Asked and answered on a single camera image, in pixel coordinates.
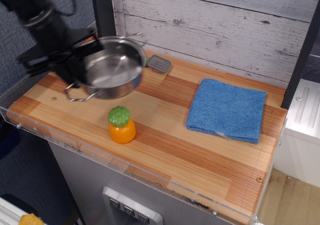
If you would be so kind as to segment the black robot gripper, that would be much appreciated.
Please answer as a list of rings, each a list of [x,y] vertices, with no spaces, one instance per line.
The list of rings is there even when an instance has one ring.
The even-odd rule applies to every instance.
[[[41,27],[29,30],[36,45],[18,56],[27,73],[36,76],[55,72],[67,84],[85,84],[85,57],[100,51],[100,42],[92,29]]]

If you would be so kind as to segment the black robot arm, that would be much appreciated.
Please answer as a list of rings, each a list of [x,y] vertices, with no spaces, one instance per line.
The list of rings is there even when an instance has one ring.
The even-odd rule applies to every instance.
[[[84,58],[101,50],[98,41],[79,46],[95,37],[91,28],[71,29],[62,16],[76,13],[76,0],[70,0],[73,10],[69,13],[56,9],[51,0],[0,0],[10,12],[15,12],[19,23],[27,29],[36,45],[17,57],[30,76],[55,72],[67,84],[86,84],[87,70]]]

